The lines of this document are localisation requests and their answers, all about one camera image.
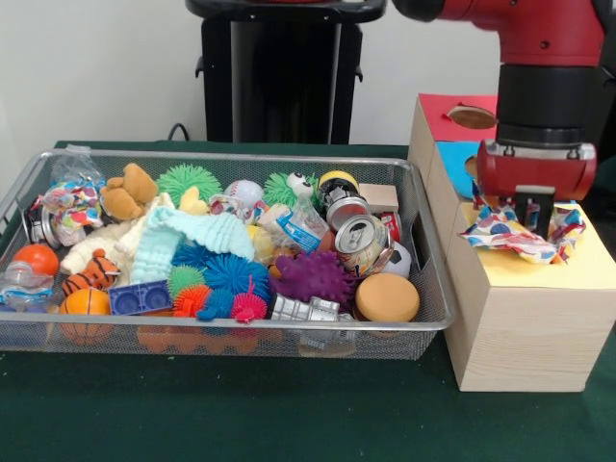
green tablecloth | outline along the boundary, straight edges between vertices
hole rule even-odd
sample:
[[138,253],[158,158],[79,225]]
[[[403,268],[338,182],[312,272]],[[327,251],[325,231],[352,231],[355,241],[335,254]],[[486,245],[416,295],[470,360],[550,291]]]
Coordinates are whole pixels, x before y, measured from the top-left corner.
[[[396,146],[89,143],[401,157]],[[462,394],[417,362],[0,353],[0,460],[616,460],[616,338],[583,394]]]

white wall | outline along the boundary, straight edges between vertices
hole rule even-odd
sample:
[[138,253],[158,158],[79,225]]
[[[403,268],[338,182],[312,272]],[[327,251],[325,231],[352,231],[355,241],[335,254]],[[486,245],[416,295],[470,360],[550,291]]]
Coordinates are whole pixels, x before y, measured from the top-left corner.
[[[496,36],[471,25],[389,5],[363,30],[351,142],[408,143],[418,91],[497,88]],[[181,0],[0,0],[0,193],[56,140],[159,140],[175,121],[203,139],[199,55]]]

light blue knit cloth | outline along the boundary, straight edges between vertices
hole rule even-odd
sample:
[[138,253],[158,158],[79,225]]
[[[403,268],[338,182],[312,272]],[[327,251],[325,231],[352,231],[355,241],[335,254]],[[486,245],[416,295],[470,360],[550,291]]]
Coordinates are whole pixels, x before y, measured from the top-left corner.
[[171,260],[184,237],[215,253],[232,253],[249,261],[254,247],[242,221],[231,214],[194,217],[170,207],[150,214],[131,271],[131,284],[161,281],[171,271]]

green spiky ball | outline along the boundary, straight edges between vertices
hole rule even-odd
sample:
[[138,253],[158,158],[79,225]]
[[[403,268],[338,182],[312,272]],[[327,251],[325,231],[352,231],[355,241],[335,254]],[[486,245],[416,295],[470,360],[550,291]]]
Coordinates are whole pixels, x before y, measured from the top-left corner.
[[205,284],[205,278],[203,272],[197,268],[187,267],[185,265],[181,267],[173,267],[169,273],[167,279],[167,289],[171,299],[175,299],[180,292],[187,287],[202,286]]
[[[272,173],[269,176],[268,181],[266,181],[266,186],[264,187],[263,198],[266,203],[269,205],[285,204],[290,208],[295,206],[297,196],[293,194],[293,190],[287,186],[288,177],[289,173]],[[306,180],[312,185],[312,203],[317,206],[317,185],[319,183],[319,178],[316,178],[315,175],[310,175],[306,177]]]
[[214,194],[221,194],[222,187],[216,176],[203,167],[181,164],[171,167],[158,179],[158,189],[168,193],[175,204],[180,206],[180,199],[186,190],[192,186],[199,189],[199,199],[209,200]]

metal basket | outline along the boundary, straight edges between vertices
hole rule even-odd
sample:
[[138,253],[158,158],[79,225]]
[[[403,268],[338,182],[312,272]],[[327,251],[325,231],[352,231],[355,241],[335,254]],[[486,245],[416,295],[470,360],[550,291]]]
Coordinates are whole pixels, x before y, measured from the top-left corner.
[[[66,151],[40,154],[21,172],[10,195],[0,202],[0,270],[27,243],[21,214],[49,185],[51,167]],[[68,316],[0,313],[0,349],[54,352],[164,353],[287,357],[418,359],[439,330],[452,322],[457,301],[436,235],[424,187],[415,167],[402,160],[279,157],[92,150],[107,177],[122,174],[129,162],[157,178],[181,163],[206,167],[222,185],[238,178],[264,184],[272,172],[321,175],[343,169],[361,182],[398,188],[403,244],[411,251],[410,280],[421,306],[412,322],[255,321],[201,322],[195,319],[139,316]],[[54,302],[62,301],[57,281]]]

